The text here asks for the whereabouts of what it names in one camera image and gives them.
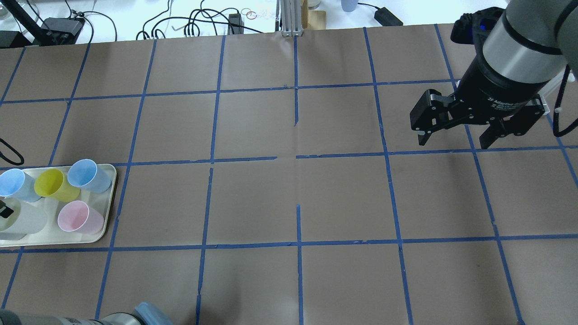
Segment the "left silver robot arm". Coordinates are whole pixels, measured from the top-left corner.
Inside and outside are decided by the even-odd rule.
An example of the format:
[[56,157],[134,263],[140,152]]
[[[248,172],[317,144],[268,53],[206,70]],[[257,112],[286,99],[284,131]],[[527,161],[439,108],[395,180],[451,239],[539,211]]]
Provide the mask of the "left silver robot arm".
[[115,251],[114,218],[103,245],[1,249],[1,308],[19,315],[110,322],[125,314],[147,325],[174,325],[163,251]]

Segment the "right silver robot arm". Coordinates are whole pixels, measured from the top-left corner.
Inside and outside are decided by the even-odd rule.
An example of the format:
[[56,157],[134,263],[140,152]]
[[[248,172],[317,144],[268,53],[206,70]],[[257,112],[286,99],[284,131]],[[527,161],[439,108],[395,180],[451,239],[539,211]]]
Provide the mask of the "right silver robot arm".
[[428,89],[410,113],[424,146],[434,132],[461,124],[486,125],[480,146],[525,135],[544,114],[539,91],[561,70],[577,68],[577,2],[512,0],[463,14],[452,42],[472,45],[475,58],[456,91]]

